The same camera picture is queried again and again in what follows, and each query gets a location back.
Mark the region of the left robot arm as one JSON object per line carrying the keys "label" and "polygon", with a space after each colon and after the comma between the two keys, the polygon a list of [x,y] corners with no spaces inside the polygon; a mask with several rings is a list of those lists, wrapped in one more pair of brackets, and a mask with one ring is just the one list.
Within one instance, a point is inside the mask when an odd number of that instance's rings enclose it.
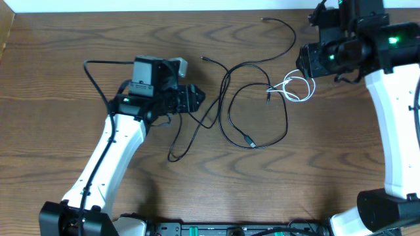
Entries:
{"label": "left robot arm", "polygon": [[137,56],[133,76],[106,100],[102,136],[83,172],[61,202],[39,213],[42,235],[146,235],[147,224],[131,214],[112,220],[116,195],[133,155],[161,116],[195,112],[205,100],[196,85],[181,85],[188,63]]}

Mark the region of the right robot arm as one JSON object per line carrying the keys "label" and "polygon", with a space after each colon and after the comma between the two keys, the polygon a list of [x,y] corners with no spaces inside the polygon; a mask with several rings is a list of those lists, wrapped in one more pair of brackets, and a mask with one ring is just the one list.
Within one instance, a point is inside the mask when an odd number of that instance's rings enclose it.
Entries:
{"label": "right robot arm", "polygon": [[308,16],[319,40],[303,45],[296,61],[307,79],[335,82],[358,72],[373,100],[385,181],[361,191],[356,206],[329,219],[332,235],[398,235],[419,223],[419,24],[391,24],[382,1],[319,3]]}

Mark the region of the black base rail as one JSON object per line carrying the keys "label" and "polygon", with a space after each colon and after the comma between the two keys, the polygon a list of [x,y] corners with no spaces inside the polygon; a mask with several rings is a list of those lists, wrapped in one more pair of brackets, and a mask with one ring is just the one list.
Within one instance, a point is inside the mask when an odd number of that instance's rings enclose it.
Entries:
{"label": "black base rail", "polygon": [[149,223],[145,236],[229,236],[229,235],[330,235],[320,225],[305,222],[288,224],[187,224],[179,222]]}

